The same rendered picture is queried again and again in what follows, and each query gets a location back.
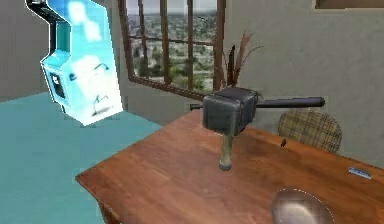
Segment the cyan arcade machine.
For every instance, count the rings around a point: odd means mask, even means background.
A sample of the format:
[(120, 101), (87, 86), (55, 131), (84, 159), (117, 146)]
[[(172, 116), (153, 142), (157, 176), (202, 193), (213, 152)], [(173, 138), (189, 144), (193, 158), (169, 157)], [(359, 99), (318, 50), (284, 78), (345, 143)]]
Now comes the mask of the cyan arcade machine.
[(25, 0), (49, 26), (41, 68), (52, 100), (87, 126), (123, 111), (107, 9), (94, 0)]

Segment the reddish dried house plant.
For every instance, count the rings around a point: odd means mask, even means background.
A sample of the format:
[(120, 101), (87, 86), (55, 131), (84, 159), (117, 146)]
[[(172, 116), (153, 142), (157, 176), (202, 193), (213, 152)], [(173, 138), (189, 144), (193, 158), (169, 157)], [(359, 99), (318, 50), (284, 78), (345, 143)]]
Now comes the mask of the reddish dried house plant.
[(233, 44), (228, 54), (223, 53), (225, 68), (221, 69), (221, 74), (223, 75), (221, 80), (222, 87), (236, 87), (244, 63), (253, 52), (261, 48), (261, 45), (252, 45), (248, 48), (253, 36), (253, 33), (248, 33), (244, 30), (239, 48), (236, 48), (236, 45)]

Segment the dark grey mallet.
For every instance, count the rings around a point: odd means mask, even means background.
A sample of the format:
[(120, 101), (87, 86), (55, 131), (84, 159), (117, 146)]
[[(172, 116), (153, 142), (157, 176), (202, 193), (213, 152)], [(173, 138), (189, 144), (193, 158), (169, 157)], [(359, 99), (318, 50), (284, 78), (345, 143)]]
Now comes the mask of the dark grey mallet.
[(231, 169), (233, 139), (253, 121), (258, 92), (240, 87), (226, 87), (203, 98), (202, 125), (223, 136), (219, 168)]

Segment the brown framed wall picture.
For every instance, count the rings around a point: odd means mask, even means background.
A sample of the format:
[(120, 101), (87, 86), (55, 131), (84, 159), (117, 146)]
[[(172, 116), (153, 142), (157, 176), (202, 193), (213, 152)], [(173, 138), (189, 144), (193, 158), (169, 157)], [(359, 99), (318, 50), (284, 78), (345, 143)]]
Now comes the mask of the brown framed wall picture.
[(384, 8), (384, 0), (315, 0), (316, 9)]

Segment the woven wicker chair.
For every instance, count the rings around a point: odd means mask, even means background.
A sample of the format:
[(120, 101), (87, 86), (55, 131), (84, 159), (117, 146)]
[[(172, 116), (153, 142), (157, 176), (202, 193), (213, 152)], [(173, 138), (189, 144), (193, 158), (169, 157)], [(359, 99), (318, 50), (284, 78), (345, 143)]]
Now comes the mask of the woven wicker chair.
[(313, 108), (290, 109), (277, 123), (279, 136), (331, 153), (341, 146), (342, 128), (328, 113)]

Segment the brown framed window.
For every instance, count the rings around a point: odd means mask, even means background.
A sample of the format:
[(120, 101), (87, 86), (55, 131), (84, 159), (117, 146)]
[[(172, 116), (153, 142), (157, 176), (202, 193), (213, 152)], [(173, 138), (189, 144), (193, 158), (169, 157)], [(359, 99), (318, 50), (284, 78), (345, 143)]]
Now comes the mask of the brown framed window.
[(118, 0), (128, 79), (200, 100), (220, 89), (226, 0)]

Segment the small blue white card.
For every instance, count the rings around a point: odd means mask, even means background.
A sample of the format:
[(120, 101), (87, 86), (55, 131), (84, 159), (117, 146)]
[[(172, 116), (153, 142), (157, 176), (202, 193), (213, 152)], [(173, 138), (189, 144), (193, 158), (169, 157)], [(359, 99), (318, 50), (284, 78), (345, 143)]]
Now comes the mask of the small blue white card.
[(365, 171), (358, 169), (358, 168), (350, 167), (348, 169), (348, 172), (351, 174), (366, 178), (366, 179), (371, 179), (371, 175), (368, 172), (365, 172)]

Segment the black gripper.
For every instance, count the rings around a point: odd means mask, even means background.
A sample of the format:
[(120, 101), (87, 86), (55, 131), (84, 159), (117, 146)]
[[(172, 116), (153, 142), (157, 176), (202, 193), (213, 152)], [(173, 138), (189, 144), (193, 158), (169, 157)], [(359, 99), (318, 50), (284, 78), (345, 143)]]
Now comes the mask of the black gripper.
[(257, 108), (309, 108), (322, 107), (325, 105), (325, 99), (322, 97), (274, 99), (259, 101)]

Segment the grey round bowl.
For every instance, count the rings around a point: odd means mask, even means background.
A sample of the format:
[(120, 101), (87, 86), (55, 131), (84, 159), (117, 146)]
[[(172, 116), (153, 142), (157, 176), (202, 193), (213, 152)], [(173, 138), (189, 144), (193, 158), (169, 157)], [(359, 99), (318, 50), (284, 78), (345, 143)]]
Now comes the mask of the grey round bowl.
[(335, 224), (329, 208), (300, 189), (281, 189), (272, 200), (273, 224)]

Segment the brown wooden table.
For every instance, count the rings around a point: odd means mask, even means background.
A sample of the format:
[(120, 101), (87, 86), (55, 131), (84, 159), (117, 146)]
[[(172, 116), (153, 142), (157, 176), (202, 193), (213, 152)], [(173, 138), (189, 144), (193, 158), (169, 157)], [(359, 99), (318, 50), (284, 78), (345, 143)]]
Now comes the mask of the brown wooden table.
[[(219, 168), (221, 138), (192, 111), (77, 175), (105, 224), (272, 224), (277, 191), (317, 196), (335, 224), (384, 224), (384, 170), (246, 128), (232, 167)], [(371, 175), (366, 179), (350, 167)]]

